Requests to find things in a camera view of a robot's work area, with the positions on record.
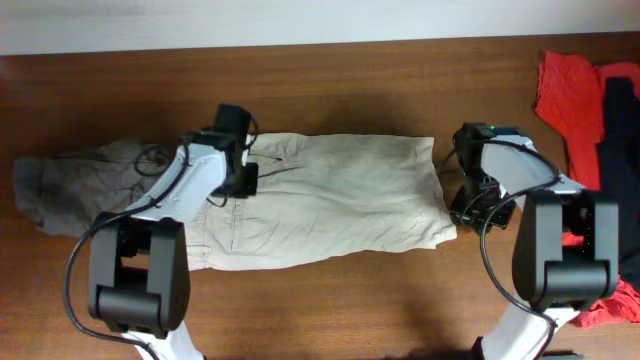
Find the navy garment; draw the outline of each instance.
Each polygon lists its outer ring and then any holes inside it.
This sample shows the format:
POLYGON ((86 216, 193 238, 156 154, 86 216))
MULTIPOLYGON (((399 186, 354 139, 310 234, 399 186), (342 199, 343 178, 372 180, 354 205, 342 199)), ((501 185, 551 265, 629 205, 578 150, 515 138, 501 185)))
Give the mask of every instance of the navy garment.
POLYGON ((640 101, 631 80, 607 80, 604 129, 600 180, 602 191, 619 204, 620 276, 640 289, 640 101))

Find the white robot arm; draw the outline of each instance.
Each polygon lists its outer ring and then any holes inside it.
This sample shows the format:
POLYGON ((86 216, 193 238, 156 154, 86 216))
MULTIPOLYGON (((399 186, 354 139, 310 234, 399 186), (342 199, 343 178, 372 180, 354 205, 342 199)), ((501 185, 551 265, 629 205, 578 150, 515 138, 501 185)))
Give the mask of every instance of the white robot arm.
POLYGON ((148 193, 123 213, 98 216, 67 267, 65 305, 80 331, 136 345, 145 359, 203 359, 183 322, 190 293, 184 223, 211 195, 255 195, 257 164, 246 163, 252 122, 242 108, 221 105, 214 125, 188 136, 148 193), (124 339, 85 328, 68 299, 73 259, 91 236, 89 314, 124 339), (123 265, 139 253, 149 255, 147 269, 123 265))
POLYGON ((512 304, 498 325, 478 338, 471 356, 482 360, 535 359, 558 328, 615 291, 617 205, 560 174, 518 129, 465 124, 454 135, 454 145, 465 171, 465 184, 451 213, 479 232, 481 242, 491 225, 506 226, 513 203, 503 209, 495 207, 509 194, 523 194, 514 200, 523 209, 512 262, 519 296, 505 294, 481 245, 492 281, 512 304), (583 245, 563 247, 565 231, 584 236, 583 245))

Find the clothing pile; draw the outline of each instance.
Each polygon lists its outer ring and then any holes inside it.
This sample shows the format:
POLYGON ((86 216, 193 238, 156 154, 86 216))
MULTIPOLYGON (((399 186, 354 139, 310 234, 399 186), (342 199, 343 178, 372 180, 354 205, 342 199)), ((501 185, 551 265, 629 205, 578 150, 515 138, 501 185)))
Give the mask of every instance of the clothing pile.
MULTIPOLYGON (((615 294, 574 323, 640 322, 640 67, 593 67, 578 55, 547 52, 540 63, 537 114, 565 139, 569 175, 619 204, 620 279, 615 294)), ((581 239, 566 235, 565 245, 581 239)))
MULTIPOLYGON (((257 195, 224 207, 204 202, 185 224, 189 269, 277 269, 455 239, 432 147, 433 138, 260 135, 249 155, 259 164, 257 195)), ((18 159, 17 206, 49 234, 80 236, 100 212, 124 210, 155 183, 135 171, 133 159, 145 149, 125 139, 18 159)), ((154 159, 143 160, 145 174, 159 173, 154 159)))

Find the gray cloth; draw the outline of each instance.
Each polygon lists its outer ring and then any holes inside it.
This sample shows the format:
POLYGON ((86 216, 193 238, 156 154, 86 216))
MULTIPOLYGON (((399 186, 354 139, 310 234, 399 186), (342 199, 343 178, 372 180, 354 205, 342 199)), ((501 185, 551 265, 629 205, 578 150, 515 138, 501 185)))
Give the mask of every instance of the gray cloth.
MULTIPOLYGON (((157 177, 139 175, 135 157, 145 149, 127 138, 89 151, 13 163, 16 206, 50 235, 80 236, 103 211, 119 212, 144 195, 157 177)), ((143 158, 143 171, 163 161, 143 158)))

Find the wood grain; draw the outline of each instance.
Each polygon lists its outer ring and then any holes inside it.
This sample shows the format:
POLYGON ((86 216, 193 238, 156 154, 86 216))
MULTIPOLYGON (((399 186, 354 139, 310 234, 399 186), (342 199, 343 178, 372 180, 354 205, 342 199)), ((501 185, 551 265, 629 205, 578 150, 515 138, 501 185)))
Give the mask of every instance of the wood grain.
MULTIPOLYGON (((442 159, 465 121, 513 124, 564 165, 562 139, 532 111, 541 51, 595 63, 640 61, 640 34, 428 40, 350 45, 167 50, 0 59, 0 353, 7 359, 133 359, 134 349, 78 333, 62 305, 75 239, 45 236, 14 208, 11 163, 124 136, 169 141, 211 123, 220 102, 266 131, 434 136, 442 159)), ((441 179, 451 200, 458 176, 441 179)), ((510 283, 519 216, 490 236, 510 283)), ((459 229, 436 251, 364 252, 278 271, 192 274, 187 322, 209 359, 375 359, 468 348, 497 322, 477 237, 459 229)), ((82 319, 87 252, 73 276, 82 319)), ((90 322, 98 328, 100 324, 90 322)), ((640 329, 568 326, 553 349, 634 359, 640 329)))

